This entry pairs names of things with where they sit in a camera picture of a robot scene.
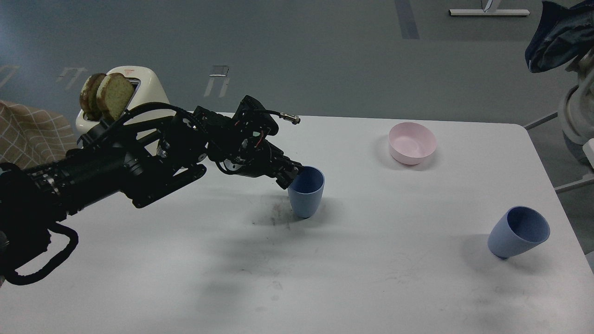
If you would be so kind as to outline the black Robotiq gripper body image left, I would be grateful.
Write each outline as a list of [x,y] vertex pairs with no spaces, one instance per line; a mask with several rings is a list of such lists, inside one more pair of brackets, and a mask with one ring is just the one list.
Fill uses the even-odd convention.
[[227,175],[290,179],[291,160],[267,139],[279,131],[275,116],[291,120],[250,95],[231,117],[207,111],[207,157]]

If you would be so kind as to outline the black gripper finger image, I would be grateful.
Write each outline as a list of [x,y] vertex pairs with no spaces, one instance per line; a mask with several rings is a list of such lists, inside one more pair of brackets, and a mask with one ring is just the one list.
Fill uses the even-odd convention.
[[280,188],[287,189],[297,177],[297,169],[278,171],[278,173],[274,174],[274,177]]
[[280,171],[283,173],[300,174],[305,168],[298,161],[293,161],[284,155],[278,158],[278,163],[280,164]]

